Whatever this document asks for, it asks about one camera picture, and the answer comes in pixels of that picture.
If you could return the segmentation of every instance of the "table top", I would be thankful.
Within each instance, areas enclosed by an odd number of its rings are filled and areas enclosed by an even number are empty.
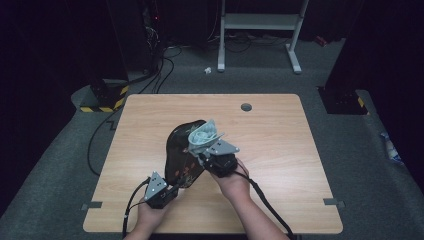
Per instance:
[[[242,104],[251,111],[243,111]],[[157,171],[164,177],[166,140],[180,124],[214,119],[266,198],[295,234],[343,229],[301,101],[294,94],[166,94],[128,97],[92,201],[87,232],[121,232],[134,189]],[[144,196],[144,188],[134,203]],[[281,226],[251,188],[253,200]],[[136,221],[131,211],[128,231]],[[181,189],[157,233],[243,233],[230,203],[206,171]]]

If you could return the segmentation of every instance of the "person's left hand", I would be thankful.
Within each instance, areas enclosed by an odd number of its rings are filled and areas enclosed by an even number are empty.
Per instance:
[[[163,209],[152,209],[147,203],[138,205],[137,223],[125,239],[149,239],[153,231],[162,223],[172,202]]]

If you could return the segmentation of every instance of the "white stand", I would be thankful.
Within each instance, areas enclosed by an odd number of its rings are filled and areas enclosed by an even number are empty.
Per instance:
[[[225,0],[222,0],[221,33],[218,52],[218,72],[225,71],[225,29],[263,29],[263,30],[292,30],[291,43],[286,44],[286,49],[293,66],[293,71],[300,74],[299,61],[294,48],[305,17],[309,0],[303,0],[299,14],[226,14]]]

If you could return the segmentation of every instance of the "round hole in desk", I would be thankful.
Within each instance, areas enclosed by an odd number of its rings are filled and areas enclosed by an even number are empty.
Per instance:
[[[252,110],[252,105],[250,105],[249,103],[243,103],[241,105],[241,110],[245,111],[245,112],[249,112]]]

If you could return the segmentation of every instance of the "gray carpet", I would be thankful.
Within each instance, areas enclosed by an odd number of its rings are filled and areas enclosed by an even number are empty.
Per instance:
[[[424,198],[408,170],[387,159],[379,134],[384,126],[366,91],[358,91],[370,114],[329,115],[317,86],[325,85],[343,42],[320,47],[299,42],[296,53],[302,74],[292,72],[283,44],[252,45],[241,53],[227,51],[225,73],[216,72],[217,50],[173,48],[165,55],[175,68],[160,93],[295,93],[300,96],[344,230],[337,235],[303,235],[318,239],[424,239]],[[228,44],[232,50],[245,45]],[[204,69],[212,68],[205,74]],[[162,79],[170,71],[165,61]],[[131,85],[138,93],[148,81]],[[150,94],[151,87],[143,93]],[[78,106],[88,87],[77,91]],[[51,143],[0,220],[0,239],[120,239],[120,233],[86,233],[82,225],[98,177],[87,165],[87,148],[108,113],[75,116]],[[119,121],[120,112],[111,120]],[[90,159],[101,171],[114,131],[100,127]],[[236,239],[236,236],[158,236],[152,239]]]

